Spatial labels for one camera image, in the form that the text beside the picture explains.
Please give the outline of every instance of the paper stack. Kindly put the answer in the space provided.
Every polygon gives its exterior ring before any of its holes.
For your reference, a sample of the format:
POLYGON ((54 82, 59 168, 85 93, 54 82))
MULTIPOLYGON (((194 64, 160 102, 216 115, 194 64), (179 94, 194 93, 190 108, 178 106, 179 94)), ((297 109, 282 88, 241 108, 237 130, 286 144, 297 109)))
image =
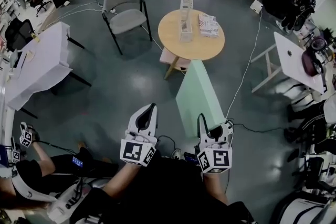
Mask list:
POLYGON ((218 23, 215 16, 199 14, 199 30, 204 37, 218 37, 218 23))

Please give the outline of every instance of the wooden table top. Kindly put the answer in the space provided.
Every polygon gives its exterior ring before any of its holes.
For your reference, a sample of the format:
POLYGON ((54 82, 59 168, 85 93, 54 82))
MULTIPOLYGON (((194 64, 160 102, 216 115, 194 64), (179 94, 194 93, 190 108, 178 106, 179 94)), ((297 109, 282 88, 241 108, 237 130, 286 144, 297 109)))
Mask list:
POLYGON ((224 48, 225 36, 218 24, 217 38, 203 37, 200 34, 198 15, 203 14, 198 10, 191 10, 191 24, 193 40, 191 42, 180 42, 180 10, 165 15, 159 24, 159 38, 164 47, 176 56, 188 60, 208 60, 215 57, 224 48))

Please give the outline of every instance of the gray chair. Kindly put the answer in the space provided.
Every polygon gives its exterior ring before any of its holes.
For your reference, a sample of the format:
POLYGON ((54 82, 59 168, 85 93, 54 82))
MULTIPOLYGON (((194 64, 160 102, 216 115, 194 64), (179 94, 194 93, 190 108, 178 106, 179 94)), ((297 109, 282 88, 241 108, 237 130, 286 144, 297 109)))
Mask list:
POLYGON ((146 3, 144 0, 104 0, 103 7, 103 19, 106 22, 110 33, 116 43, 120 54, 122 52, 118 45, 116 35, 130 31, 138 26, 141 26, 145 21, 147 21, 147 27, 149 32, 149 38, 152 41, 151 28, 149 26, 149 20, 147 15, 146 3), (128 9, 117 15, 115 15, 110 21, 107 18, 107 14, 120 4, 124 3, 139 3, 140 9, 128 9), (144 7, 145 14, 142 13, 142 5, 144 7))

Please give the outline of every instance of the white tablecloth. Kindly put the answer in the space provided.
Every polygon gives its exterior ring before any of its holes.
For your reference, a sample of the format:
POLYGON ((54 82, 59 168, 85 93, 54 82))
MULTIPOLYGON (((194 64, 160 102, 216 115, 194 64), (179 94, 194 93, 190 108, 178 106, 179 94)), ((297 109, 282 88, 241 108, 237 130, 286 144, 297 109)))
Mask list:
POLYGON ((57 23, 39 35, 40 42, 32 40, 23 48, 18 67, 26 52, 33 52, 34 57, 31 61, 27 57, 20 76, 6 83, 5 100, 9 107, 21 109, 35 92, 50 89, 71 72, 67 64, 69 28, 62 22, 57 23))

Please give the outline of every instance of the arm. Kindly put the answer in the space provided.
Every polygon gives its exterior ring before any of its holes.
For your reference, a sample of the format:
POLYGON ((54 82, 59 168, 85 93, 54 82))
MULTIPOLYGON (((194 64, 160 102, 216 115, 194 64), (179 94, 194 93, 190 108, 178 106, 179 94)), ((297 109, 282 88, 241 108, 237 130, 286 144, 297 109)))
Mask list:
POLYGON ((224 194, 221 182, 219 181, 219 174, 203 174, 204 184, 207 192, 215 197, 217 200, 220 200, 224 204, 228 204, 227 197, 224 194))
POLYGON ((112 198, 120 197, 121 193, 131 184, 140 170, 140 166, 125 164, 125 166, 107 183, 103 191, 112 198))
POLYGON ((40 161, 37 163, 41 168, 42 176, 47 176, 55 172, 55 165, 43 148, 37 142, 34 142, 32 146, 40 158, 40 161))

